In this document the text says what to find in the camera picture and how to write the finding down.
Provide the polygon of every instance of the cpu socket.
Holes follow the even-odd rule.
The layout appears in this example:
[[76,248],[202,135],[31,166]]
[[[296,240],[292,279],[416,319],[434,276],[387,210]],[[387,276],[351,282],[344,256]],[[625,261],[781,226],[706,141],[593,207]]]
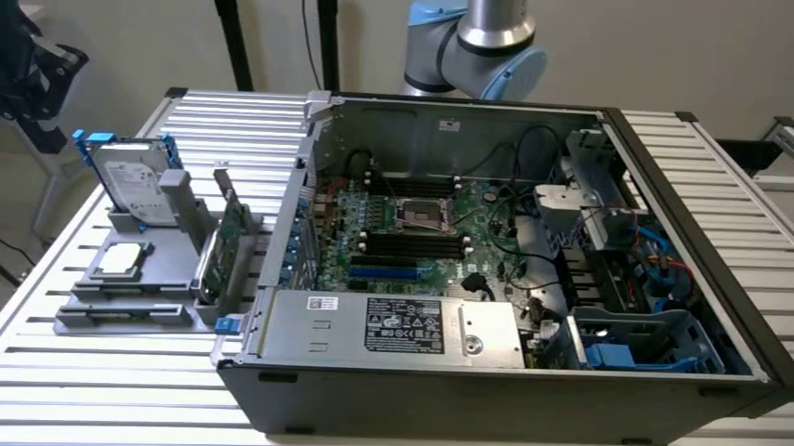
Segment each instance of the cpu socket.
[[396,200],[398,229],[411,231],[450,232],[447,200]]

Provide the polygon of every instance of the warning label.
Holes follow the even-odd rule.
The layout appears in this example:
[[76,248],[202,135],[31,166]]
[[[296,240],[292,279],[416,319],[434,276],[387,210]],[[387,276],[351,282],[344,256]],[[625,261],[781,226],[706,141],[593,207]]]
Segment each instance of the warning label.
[[438,300],[367,299],[363,346],[370,351],[444,354]]

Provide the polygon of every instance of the aluminum extrusion table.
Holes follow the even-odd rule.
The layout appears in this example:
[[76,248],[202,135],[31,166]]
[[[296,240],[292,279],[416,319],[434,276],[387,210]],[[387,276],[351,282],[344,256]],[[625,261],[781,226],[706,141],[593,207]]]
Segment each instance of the aluminum extrusion table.
[[[151,138],[168,132],[178,138],[194,190],[214,211],[222,210],[223,198],[212,164],[228,161],[240,199],[266,215],[266,231],[275,222],[292,155],[306,134],[303,105],[303,96],[190,90],[183,97],[163,100],[138,135]],[[698,124],[682,123],[673,113],[627,111],[626,118],[794,352],[794,285],[789,285],[794,281],[786,279],[794,272],[794,253],[786,251],[790,240],[773,221],[777,214],[765,207],[763,193],[755,195],[751,182],[741,181],[733,161]],[[108,205],[102,190],[95,190],[0,313],[0,443],[438,444],[266,437],[250,427],[210,363],[214,335],[55,336],[55,312],[110,231]],[[781,249],[770,250],[771,258],[769,252],[739,256],[733,248],[745,243],[773,243]],[[264,248],[258,248],[251,269],[250,298]],[[747,268],[765,269],[763,276],[745,277]],[[239,339],[224,345],[234,353]],[[755,420],[713,422],[674,444],[790,446],[794,404]]]

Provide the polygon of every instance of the green circuit board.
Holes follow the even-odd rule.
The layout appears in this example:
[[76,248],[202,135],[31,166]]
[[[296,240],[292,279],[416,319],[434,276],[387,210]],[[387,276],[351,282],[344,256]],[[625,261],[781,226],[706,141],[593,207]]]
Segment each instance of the green circuit board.
[[[454,197],[448,199],[412,199],[370,195],[363,188],[351,182],[330,194],[320,195],[323,206],[322,224],[318,225],[318,234],[323,249],[318,271],[318,286],[322,291],[348,291],[350,281],[347,271],[351,267],[351,257],[360,255],[358,241],[359,234],[368,230],[374,234],[444,234],[451,237],[469,237],[473,252],[463,259],[418,258],[420,280],[402,279],[367,279],[367,289],[355,290],[380,294],[406,295],[458,295],[470,297],[462,291],[461,281],[473,272],[483,274],[489,283],[494,283],[494,290],[503,292],[499,286],[498,266],[505,263],[510,270],[517,258],[503,253],[491,243],[489,238],[489,218],[498,206],[498,202],[489,203],[483,195],[494,193],[495,186],[489,182],[473,182],[465,185]],[[406,203],[444,202],[444,218],[450,224],[446,231],[422,228],[404,224],[398,220],[398,209]],[[507,229],[510,218],[507,206],[502,206],[493,220]],[[507,249],[518,250],[515,238],[497,237],[499,245]]]

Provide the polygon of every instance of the blue latch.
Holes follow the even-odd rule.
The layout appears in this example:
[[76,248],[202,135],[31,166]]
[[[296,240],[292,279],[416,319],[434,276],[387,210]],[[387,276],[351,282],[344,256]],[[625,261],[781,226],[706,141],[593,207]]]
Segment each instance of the blue latch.
[[634,370],[631,350],[623,344],[595,344],[585,349],[587,363],[594,369]]
[[215,322],[216,335],[239,335],[239,319],[219,318]]
[[107,144],[115,141],[115,134],[114,133],[92,133],[91,136],[86,139],[86,141],[91,144]]

